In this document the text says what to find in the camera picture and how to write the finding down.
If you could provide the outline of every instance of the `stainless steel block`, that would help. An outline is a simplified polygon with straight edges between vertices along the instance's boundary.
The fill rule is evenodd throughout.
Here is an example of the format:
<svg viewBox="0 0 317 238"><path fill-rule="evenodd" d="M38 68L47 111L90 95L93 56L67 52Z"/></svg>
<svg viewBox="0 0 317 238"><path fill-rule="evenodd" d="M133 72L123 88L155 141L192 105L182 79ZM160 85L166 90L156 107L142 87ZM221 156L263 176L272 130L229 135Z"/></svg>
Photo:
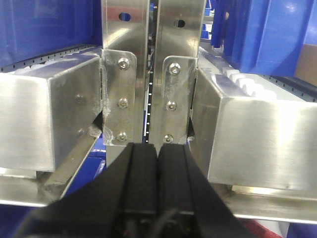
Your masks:
<svg viewBox="0 0 317 238"><path fill-rule="evenodd" d="M199 70L192 121L210 182L317 191L317 104L246 96Z"/></svg>
<svg viewBox="0 0 317 238"><path fill-rule="evenodd" d="M53 172L101 112L100 57L0 73L0 167Z"/></svg>

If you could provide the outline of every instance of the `white plastic part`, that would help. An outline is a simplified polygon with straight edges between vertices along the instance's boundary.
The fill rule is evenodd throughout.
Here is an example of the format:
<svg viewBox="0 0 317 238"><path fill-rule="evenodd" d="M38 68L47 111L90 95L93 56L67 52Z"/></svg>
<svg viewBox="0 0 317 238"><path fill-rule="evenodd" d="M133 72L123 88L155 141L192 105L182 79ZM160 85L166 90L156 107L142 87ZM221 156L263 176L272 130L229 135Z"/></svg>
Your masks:
<svg viewBox="0 0 317 238"><path fill-rule="evenodd" d="M241 73L233 73L230 75L230 80L234 83L236 83L237 79L239 78L246 78L246 76L244 74Z"/></svg>
<svg viewBox="0 0 317 238"><path fill-rule="evenodd" d="M30 71L30 67L29 68L19 68L16 70L16 72L14 74L22 75L22 74L27 73L29 71Z"/></svg>
<svg viewBox="0 0 317 238"><path fill-rule="evenodd" d="M243 85L246 83L254 83L254 80L251 78L238 78L235 82L236 85L238 85L240 88L243 88Z"/></svg>
<svg viewBox="0 0 317 238"><path fill-rule="evenodd" d="M260 85L258 83L246 83L242 87L242 91L249 96L251 96L254 91L262 91L262 90L264 90L263 85Z"/></svg>
<svg viewBox="0 0 317 238"><path fill-rule="evenodd" d="M270 90L254 91L251 97L261 98L261 99L277 99L276 93Z"/></svg>
<svg viewBox="0 0 317 238"><path fill-rule="evenodd" d="M45 67L44 64L34 64L31 66L31 69L37 69L37 68L42 68L42 67Z"/></svg>
<svg viewBox="0 0 317 238"><path fill-rule="evenodd" d="M240 71L237 69L229 69L224 73L224 75L230 78L230 75L232 75L233 73L240 73Z"/></svg>
<svg viewBox="0 0 317 238"><path fill-rule="evenodd" d="M55 60L49 60L49 61L46 61L44 64L45 65L49 65L49 64L53 64L53 63L56 63Z"/></svg>
<svg viewBox="0 0 317 238"><path fill-rule="evenodd" d="M223 67L223 68L222 68L222 73L225 74L225 72L226 72L227 70L231 70L231 69L234 69L234 68L233 68L233 67Z"/></svg>

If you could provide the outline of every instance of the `metal frame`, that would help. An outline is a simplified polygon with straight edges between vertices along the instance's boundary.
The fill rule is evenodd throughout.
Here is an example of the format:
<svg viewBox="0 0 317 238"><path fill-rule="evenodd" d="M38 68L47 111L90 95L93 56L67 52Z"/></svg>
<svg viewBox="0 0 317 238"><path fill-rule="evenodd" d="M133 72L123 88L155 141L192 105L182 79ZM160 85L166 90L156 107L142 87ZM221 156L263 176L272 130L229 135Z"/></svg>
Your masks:
<svg viewBox="0 0 317 238"><path fill-rule="evenodd" d="M157 149L159 149L164 142L167 142L165 136L169 137L173 136L173 134L178 134L178 132L174 131L176 128L177 130L187 131L188 124L183 121L179 122L180 118L175 114L176 117L169 117L168 131L170 134L161 134L164 128L162 118L165 113L161 104L165 102L164 85L168 85L164 80L169 79L169 77L164 76L167 70L167 65L164 64L164 61L169 56L197 57L205 6L205 0L161 0L158 3L158 28L149 135L149 142L154 144ZM176 68L180 65L176 60L171 63L174 63ZM168 67L170 66L172 71L177 71L171 64ZM191 90L188 92L187 99L189 101L191 100L190 91ZM187 121L185 115L187 115L187 113L183 115L184 118L182 120ZM186 142L186 139L177 138L178 136L176 136L175 142Z"/></svg>
<svg viewBox="0 0 317 238"><path fill-rule="evenodd" d="M132 118L125 121L121 121L118 125L121 127L121 131L128 130L133 132L131 135L127 135L130 140L125 140L126 145L128 141L142 142L143 138L143 114L144 114L144 98L147 82L147 57L148 57L148 24L149 24L149 10L150 0L102 0L102 21L103 21L103 48L105 50L118 50L131 52L136 57L136 78L133 83L135 84L133 89L135 90L134 102L129 102L132 110L134 111ZM120 14L126 14L130 16L130 19L120 20ZM113 67L117 67L117 64L109 64L104 62L106 66L106 72L115 70ZM113 81L121 81L122 78L112 78ZM104 84L104 90L107 91L105 101L109 101L114 105L112 101L117 103L117 97L112 97L112 90L117 90L114 87ZM114 114L113 118L122 117L124 110L108 111L108 106L105 106L107 113ZM106 145L113 145L105 140Z"/></svg>

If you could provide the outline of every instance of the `stainless steel bracket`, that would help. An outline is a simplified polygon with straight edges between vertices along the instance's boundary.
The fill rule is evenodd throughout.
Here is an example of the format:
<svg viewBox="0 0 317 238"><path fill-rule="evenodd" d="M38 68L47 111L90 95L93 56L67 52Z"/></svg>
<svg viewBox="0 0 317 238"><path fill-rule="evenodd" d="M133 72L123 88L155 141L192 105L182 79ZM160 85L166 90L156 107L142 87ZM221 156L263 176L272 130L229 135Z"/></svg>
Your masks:
<svg viewBox="0 0 317 238"><path fill-rule="evenodd" d="M169 56L163 61L160 104L152 118L150 143L185 144L196 78L197 58Z"/></svg>
<svg viewBox="0 0 317 238"><path fill-rule="evenodd" d="M135 140L137 58L127 51L103 50L102 64L104 142L125 146Z"/></svg>

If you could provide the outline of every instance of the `brushed metal surface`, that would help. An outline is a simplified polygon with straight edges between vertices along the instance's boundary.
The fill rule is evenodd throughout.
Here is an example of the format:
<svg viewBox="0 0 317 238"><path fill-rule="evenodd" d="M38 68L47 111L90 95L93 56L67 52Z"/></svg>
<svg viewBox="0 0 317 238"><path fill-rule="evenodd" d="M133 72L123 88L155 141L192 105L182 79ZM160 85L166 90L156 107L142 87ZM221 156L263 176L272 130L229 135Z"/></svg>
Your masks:
<svg viewBox="0 0 317 238"><path fill-rule="evenodd" d="M201 169L214 183L317 190L316 116L314 103L246 97L200 69L192 122L205 150Z"/></svg>
<svg viewBox="0 0 317 238"><path fill-rule="evenodd" d="M128 69L120 69L120 59L128 60ZM106 67L103 75L104 143L125 146L134 141L137 130L134 127L137 58L127 51L103 50L102 61ZM120 108L120 99L126 100L126 108ZM126 134L125 141L117 139L120 133Z"/></svg>
<svg viewBox="0 0 317 238"><path fill-rule="evenodd" d="M170 74L169 66L177 62L181 70L179 74ZM194 84L196 77L197 58L170 56L164 60L162 81L162 99L159 105L160 114L153 120L160 121L161 129L156 131L159 135L157 143L163 144L166 135L172 136L173 143L186 144L189 113L192 104Z"/></svg>
<svg viewBox="0 0 317 238"><path fill-rule="evenodd" d="M0 167L56 170L101 112L100 57L0 74Z"/></svg>
<svg viewBox="0 0 317 238"><path fill-rule="evenodd" d="M156 148L163 144L161 138L161 102L164 98L163 62L168 56L197 57L201 37L205 0L160 0L155 51L153 96L149 142Z"/></svg>
<svg viewBox="0 0 317 238"><path fill-rule="evenodd" d="M317 224L316 104L259 75L248 77L281 99L247 97L219 65L200 57L190 141L200 169L236 217Z"/></svg>
<svg viewBox="0 0 317 238"><path fill-rule="evenodd" d="M102 0L103 48L131 52L137 59L134 116L131 118L131 122L134 122L134 142L142 142L143 137L149 10L150 0ZM121 13L129 14L131 19L121 21Z"/></svg>
<svg viewBox="0 0 317 238"><path fill-rule="evenodd" d="M231 191L212 184L239 218L317 224L317 196L311 191L233 186Z"/></svg>
<svg viewBox="0 0 317 238"><path fill-rule="evenodd" d="M61 199L100 135L97 126L89 126L53 173L40 173L37 178L0 176L0 204L43 207Z"/></svg>

